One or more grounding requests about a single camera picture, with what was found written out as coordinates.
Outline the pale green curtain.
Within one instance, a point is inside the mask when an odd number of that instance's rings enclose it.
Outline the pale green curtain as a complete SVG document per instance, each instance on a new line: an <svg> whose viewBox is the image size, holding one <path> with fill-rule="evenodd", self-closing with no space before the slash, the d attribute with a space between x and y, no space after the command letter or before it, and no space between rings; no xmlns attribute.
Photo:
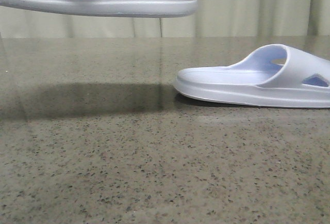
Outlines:
<svg viewBox="0 0 330 224"><path fill-rule="evenodd" d="M82 17L1 8L3 38L227 37L329 34L329 0L198 0L188 17Z"/></svg>

